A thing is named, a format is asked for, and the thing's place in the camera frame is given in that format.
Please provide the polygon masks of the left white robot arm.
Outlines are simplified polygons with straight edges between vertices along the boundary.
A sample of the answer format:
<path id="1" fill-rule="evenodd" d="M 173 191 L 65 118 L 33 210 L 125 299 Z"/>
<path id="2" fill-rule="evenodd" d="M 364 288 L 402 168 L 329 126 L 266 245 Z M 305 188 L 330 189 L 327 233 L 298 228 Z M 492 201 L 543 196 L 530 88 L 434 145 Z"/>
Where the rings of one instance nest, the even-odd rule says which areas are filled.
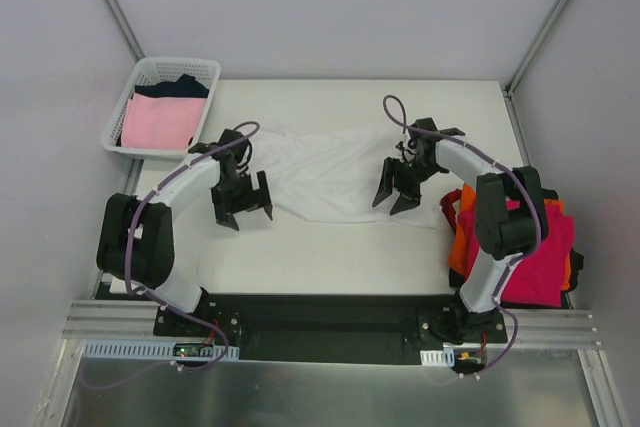
<path id="1" fill-rule="evenodd" d="M 217 225 L 239 229 L 235 215 L 263 210 L 273 217 L 267 175 L 249 173 L 253 145 L 241 132 L 256 122 L 226 129 L 218 141 L 192 146 L 179 165 L 142 197 L 115 193 L 107 201 L 98 242 L 97 268 L 125 283 L 129 295 L 146 295 L 177 313 L 192 336 L 205 333 L 212 313 L 208 292 L 177 267 L 173 223 L 209 192 Z"/>

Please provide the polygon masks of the white t shirt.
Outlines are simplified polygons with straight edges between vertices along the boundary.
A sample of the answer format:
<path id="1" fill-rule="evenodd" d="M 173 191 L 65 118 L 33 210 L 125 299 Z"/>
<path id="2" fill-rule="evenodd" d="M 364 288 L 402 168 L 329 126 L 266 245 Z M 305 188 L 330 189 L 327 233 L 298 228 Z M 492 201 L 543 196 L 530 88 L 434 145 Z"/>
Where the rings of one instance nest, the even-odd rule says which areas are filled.
<path id="1" fill-rule="evenodd" d="M 395 157 L 403 139 L 393 127 L 364 127 L 299 135 L 283 126 L 251 139 L 250 168 L 264 171 L 275 207 L 307 222 L 365 224 L 397 222 L 434 229 L 440 215 L 432 201 L 395 215 L 393 200 L 372 205 L 383 161 Z"/>

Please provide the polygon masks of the red t shirt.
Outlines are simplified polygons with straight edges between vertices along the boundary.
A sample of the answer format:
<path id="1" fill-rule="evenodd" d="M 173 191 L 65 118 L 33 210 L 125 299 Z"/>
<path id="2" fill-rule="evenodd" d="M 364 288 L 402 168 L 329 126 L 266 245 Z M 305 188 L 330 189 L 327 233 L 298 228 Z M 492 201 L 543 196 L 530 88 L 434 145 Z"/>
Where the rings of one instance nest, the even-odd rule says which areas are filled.
<path id="1" fill-rule="evenodd" d="M 453 233 L 456 233 L 456 230 L 457 230 L 456 225 L 457 225 L 458 210 L 456 209 L 456 204 L 460 201 L 461 196 L 462 196 L 462 190 L 455 189 L 445 194 L 440 200 L 441 212 L 443 213 Z"/>

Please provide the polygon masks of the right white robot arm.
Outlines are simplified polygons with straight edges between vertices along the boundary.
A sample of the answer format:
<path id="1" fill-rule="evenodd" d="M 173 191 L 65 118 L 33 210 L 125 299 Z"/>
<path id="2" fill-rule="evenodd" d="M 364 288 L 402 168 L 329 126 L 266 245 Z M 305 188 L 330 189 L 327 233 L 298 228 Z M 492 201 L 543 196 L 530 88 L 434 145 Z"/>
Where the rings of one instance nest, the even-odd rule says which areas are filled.
<path id="1" fill-rule="evenodd" d="M 540 177 L 533 167 L 503 165 L 459 129 L 439 130 L 430 118 L 402 128 L 407 139 L 397 146 L 399 156 L 385 159 L 372 204 L 395 195 L 391 214 L 413 210 L 421 204 L 422 184 L 439 173 L 452 173 L 473 188 L 480 251 L 448 309 L 429 323 L 441 341 L 470 342 L 492 322 L 516 267 L 548 235 Z"/>

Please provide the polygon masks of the white plastic laundry basket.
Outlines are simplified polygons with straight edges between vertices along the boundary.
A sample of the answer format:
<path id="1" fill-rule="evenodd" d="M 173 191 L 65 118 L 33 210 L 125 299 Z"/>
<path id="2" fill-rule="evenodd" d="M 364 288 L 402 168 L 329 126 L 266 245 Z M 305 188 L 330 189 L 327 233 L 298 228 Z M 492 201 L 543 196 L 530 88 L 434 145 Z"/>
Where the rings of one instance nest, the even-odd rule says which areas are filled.
<path id="1" fill-rule="evenodd" d="M 221 73 L 218 62 L 146 57 L 133 68 L 102 147 L 136 159 L 182 158 L 198 142 Z"/>

